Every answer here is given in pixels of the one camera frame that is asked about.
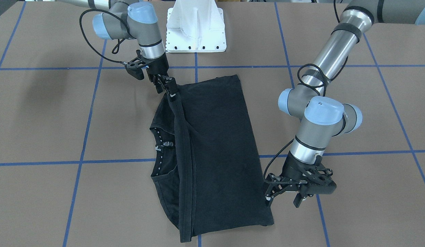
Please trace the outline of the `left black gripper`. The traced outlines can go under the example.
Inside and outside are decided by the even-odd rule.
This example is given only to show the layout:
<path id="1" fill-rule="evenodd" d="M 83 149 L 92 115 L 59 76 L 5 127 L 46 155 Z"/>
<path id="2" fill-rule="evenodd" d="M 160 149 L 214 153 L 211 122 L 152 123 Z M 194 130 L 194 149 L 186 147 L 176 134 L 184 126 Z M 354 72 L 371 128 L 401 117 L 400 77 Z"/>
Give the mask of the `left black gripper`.
<path id="1" fill-rule="evenodd" d="M 300 180 L 304 176 L 316 184 L 324 185 L 324 175 L 319 173 L 317 170 L 321 161 L 322 156 L 317 155 L 314 164 L 306 164 L 305 162 L 295 158 L 292 153 L 288 153 L 282 170 L 282 176 L 285 177 L 285 180 L 283 180 L 283 177 L 280 176 L 267 175 L 264 181 L 264 188 L 266 190 L 264 193 L 266 197 L 266 206 L 270 207 L 274 198 L 284 192 L 297 192 L 301 185 Z M 310 194 L 297 193 L 293 200 L 293 205 L 296 208 L 299 208 L 307 197 L 310 197 Z"/>

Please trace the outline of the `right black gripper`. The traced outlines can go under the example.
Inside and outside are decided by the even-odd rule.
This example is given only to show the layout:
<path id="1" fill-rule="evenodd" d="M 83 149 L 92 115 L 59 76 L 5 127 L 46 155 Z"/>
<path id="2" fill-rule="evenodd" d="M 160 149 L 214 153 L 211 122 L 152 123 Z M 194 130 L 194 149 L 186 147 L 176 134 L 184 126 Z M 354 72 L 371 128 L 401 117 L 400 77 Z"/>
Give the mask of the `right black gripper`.
<path id="1" fill-rule="evenodd" d="M 145 62 L 148 66 L 146 69 L 148 73 L 149 80 L 156 88 L 158 94 L 163 92 L 162 82 L 159 79 L 161 75 L 168 76 L 169 64 L 167 60 L 167 55 L 161 55 L 159 58 L 154 59 L 145 59 Z M 167 91 L 167 97 L 171 102 L 174 102 L 176 99 L 176 94 L 178 92 L 178 86 L 174 77 L 164 77 L 164 88 Z"/>

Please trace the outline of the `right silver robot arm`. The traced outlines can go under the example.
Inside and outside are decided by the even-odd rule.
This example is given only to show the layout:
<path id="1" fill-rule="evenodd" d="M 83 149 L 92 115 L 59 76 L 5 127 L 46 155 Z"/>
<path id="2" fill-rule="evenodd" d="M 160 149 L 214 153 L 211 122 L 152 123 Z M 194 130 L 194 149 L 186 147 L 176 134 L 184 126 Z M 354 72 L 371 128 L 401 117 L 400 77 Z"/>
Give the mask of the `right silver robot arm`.
<path id="1" fill-rule="evenodd" d="M 142 71 L 145 68 L 157 93 L 166 91 L 170 98 L 175 97 L 178 87 L 175 78 L 168 75 L 169 64 L 158 18 L 149 1 L 68 0 L 67 3 L 87 8 L 85 13 L 97 12 L 93 17 L 93 29 L 98 37 L 119 43 L 135 39 L 139 44 L 137 57 L 119 63 L 137 80 L 145 78 Z"/>

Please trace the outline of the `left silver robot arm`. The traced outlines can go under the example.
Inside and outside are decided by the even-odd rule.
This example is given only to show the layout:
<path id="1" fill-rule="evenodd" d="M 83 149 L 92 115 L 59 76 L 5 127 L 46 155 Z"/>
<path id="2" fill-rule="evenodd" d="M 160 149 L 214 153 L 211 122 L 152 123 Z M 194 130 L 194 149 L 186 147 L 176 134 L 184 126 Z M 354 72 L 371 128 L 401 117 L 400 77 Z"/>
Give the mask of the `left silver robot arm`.
<path id="1" fill-rule="evenodd" d="M 300 120 L 280 175 L 264 171 L 265 203 L 284 192 L 296 192 L 293 204 L 316 194 L 332 194 L 336 183 L 322 156 L 334 136 L 355 131 L 363 121 L 360 109 L 327 97 L 328 85 L 345 66 L 353 47 L 376 23 L 425 25 L 425 0 L 352 0 L 338 15 L 338 25 L 312 63 L 297 72 L 299 83 L 285 89 L 278 107 Z"/>

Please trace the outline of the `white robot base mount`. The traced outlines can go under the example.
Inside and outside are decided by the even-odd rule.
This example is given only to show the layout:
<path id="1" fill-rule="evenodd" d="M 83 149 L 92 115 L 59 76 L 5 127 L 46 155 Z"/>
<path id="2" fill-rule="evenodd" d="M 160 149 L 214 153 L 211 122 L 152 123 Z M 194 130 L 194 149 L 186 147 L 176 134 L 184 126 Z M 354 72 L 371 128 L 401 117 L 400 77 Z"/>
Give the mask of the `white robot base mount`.
<path id="1" fill-rule="evenodd" d="M 167 11 L 166 50 L 170 53 L 225 52 L 223 10 L 215 0 L 177 0 Z"/>

